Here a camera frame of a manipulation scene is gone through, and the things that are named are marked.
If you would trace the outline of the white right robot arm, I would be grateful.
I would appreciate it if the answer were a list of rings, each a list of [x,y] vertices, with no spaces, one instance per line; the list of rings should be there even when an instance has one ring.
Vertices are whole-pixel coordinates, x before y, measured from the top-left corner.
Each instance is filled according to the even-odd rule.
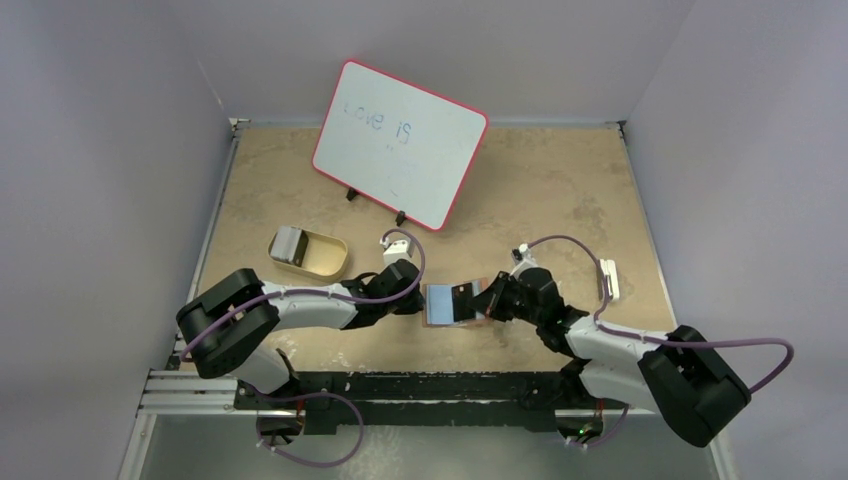
[[[696,329],[614,335],[568,304],[544,268],[501,272],[468,305],[493,320],[530,323],[549,350],[569,357],[560,385],[573,406],[609,399],[652,411],[682,440],[705,447],[751,402],[750,389],[714,349],[703,347]]]

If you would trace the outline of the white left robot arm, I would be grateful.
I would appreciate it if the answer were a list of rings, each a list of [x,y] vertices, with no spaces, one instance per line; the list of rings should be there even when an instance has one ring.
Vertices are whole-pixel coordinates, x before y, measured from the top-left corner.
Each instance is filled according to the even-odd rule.
[[[186,342],[179,358],[203,379],[231,375],[284,409],[297,399],[298,381],[286,354],[266,345],[270,334],[355,330],[392,314],[416,314],[423,308],[421,279],[421,268],[404,259],[379,273],[312,288],[266,283],[254,270],[239,269],[178,311]]]

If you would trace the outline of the dark credit card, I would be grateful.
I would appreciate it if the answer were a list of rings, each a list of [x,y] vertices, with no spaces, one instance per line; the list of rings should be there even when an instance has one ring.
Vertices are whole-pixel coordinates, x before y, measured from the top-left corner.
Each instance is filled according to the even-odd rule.
[[[484,315],[471,306],[473,298],[485,288],[484,283],[484,279],[475,279],[451,287],[451,305],[455,323],[484,319]]]

